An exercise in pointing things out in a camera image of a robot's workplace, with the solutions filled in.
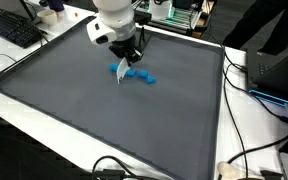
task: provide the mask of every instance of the keyboard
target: keyboard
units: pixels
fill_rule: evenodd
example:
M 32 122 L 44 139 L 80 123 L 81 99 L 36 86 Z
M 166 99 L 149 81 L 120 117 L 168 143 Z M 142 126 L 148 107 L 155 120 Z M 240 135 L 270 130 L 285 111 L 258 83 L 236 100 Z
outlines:
M 271 68 L 272 68 L 271 66 L 264 65 L 264 64 L 259 64 L 260 75 L 265 74 Z
M 0 11 L 0 36 L 22 48 L 27 48 L 42 38 L 35 26 L 10 17 L 2 11 Z

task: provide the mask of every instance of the gray mat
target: gray mat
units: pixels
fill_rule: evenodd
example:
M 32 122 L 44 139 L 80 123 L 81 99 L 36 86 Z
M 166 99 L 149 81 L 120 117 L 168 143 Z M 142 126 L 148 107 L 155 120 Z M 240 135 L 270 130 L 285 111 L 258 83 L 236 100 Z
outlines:
M 119 60 L 89 41 L 84 20 L 0 76 L 0 92 L 78 128 L 174 179 L 214 174 L 223 51 L 150 32 L 137 70 L 157 83 L 109 71 Z

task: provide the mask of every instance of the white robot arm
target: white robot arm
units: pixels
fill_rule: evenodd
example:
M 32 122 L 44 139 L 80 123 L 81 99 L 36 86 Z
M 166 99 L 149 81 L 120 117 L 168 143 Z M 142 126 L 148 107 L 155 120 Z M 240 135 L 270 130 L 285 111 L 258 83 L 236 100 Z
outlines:
M 87 25 L 93 44 L 111 42 L 110 50 L 129 66 L 141 60 L 142 53 L 135 49 L 134 10 L 132 0 L 93 0 L 99 17 Z

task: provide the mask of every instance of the desk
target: desk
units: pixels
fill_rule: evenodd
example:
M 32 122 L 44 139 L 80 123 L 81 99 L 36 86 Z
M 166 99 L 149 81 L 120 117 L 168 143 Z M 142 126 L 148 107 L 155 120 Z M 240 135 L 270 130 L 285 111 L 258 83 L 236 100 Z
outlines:
M 64 16 L 60 20 L 60 23 L 63 23 L 62 27 L 64 27 L 64 29 L 62 29 L 62 31 L 61 28 L 46 29 L 50 34 L 48 38 L 55 38 L 63 33 L 66 29 L 72 27 L 77 22 L 82 20 L 83 17 L 93 14 L 93 12 L 69 6 L 66 6 L 65 8 L 67 15 L 77 12 L 79 13 L 79 18 L 73 19 L 70 16 Z M 192 40 L 198 43 L 216 46 L 215 44 L 197 40 L 191 37 L 178 35 L 152 27 L 146 28 L 171 36 Z M 13 56 L 17 60 L 38 49 L 39 46 L 39 43 L 36 43 L 29 49 L 20 49 L 0 38 L 0 53 Z M 227 48 L 227 54 L 235 63 L 245 64 L 245 52 Z M 0 57 L 0 70 L 10 66 L 11 64 L 12 62 L 7 58 Z M 237 70 L 231 68 L 228 77 L 234 84 L 245 88 L 245 76 Z M 280 123 L 276 118 L 270 116 L 254 100 L 229 87 L 229 85 L 227 91 L 233 114 L 236 118 L 237 126 L 241 131 L 242 138 L 244 139 L 246 149 L 273 142 L 288 134 L 288 126 Z M 269 105 L 269 108 L 279 114 L 285 113 L 285 115 L 287 115 L 284 109 L 281 107 Z M 41 112 L 33 110 L 30 107 L 18 103 L 1 94 L 0 117 L 83 169 L 91 170 L 93 164 L 98 158 L 104 155 L 113 155 L 130 165 L 134 173 L 138 175 L 168 179 L 167 176 L 157 172 L 152 167 L 143 164 L 127 154 L 107 146 L 106 144 L 103 144 L 102 142 L 93 139 L 76 129 L 73 129 Z M 236 131 L 229 116 L 224 98 L 222 98 L 215 163 L 217 164 L 220 161 L 226 161 L 240 151 L 241 146 Z M 259 170 L 264 167 L 268 170 L 278 172 L 281 171 L 275 148 L 268 148 L 266 150 L 250 154 L 248 155 L 248 160 L 249 168 L 252 170 L 252 172 L 258 173 Z M 243 160 L 237 160 L 235 165 L 243 169 Z M 115 163 L 109 160 L 101 163 L 100 167 L 118 168 Z

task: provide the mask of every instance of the white table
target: white table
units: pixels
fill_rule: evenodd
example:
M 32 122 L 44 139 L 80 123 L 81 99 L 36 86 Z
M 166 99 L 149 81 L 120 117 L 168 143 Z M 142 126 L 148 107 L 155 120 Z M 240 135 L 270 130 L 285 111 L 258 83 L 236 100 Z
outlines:
M 60 19 L 59 25 L 51 28 L 45 25 L 40 26 L 49 33 L 49 39 L 57 37 L 83 18 L 94 14 L 93 12 L 74 7 L 65 6 L 65 8 L 65 16 Z M 146 27 L 146 29 L 196 41 L 198 43 L 214 45 L 212 43 L 152 27 Z M 29 49 L 21 49 L 0 38 L 0 53 L 8 54 L 16 60 L 20 60 L 22 57 L 28 55 L 39 47 L 40 43 L 36 43 Z M 245 63 L 245 52 L 227 48 L 227 53 L 230 59 L 235 63 Z M 1 56 L 0 70 L 10 66 L 12 63 L 13 62 L 7 57 Z M 238 72 L 238 70 L 232 67 L 228 77 L 234 84 L 245 88 L 245 76 Z M 238 92 L 229 85 L 227 85 L 227 87 L 228 98 L 246 149 L 271 143 L 288 134 L 288 125 L 280 123 L 276 118 L 263 110 L 258 103 L 245 94 Z M 274 105 L 269 105 L 269 107 L 274 112 L 279 114 L 284 113 L 287 115 L 286 111 L 282 107 Z M 221 161 L 227 161 L 233 155 L 241 151 L 241 145 L 229 116 L 224 96 L 222 96 L 220 111 L 216 164 Z M 132 170 L 138 175 L 168 179 L 166 175 L 154 170 L 152 167 L 143 164 L 127 154 L 107 146 L 106 144 L 103 144 L 102 142 L 79 132 L 72 127 L 69 127 L 2 94 L 0 94 L 0 117 L 83 169 L 91 170 L 93 164 L 98 158 L 104 155 L 113 155 L 133 167 Z M 277 172 L 281 171 L 277 158 L 277 151 L 274 147 L 249 154 L 248 163 L 251 172 L 255 173 L 259 173 L 259 170 L 262 168 Z M 242 170 L 245 169 L 242 158 L 237 160 L 234 165 Z M 99 167 L 119 168 L 116 163 L 110 160 L 103 161 L 100 163 Z

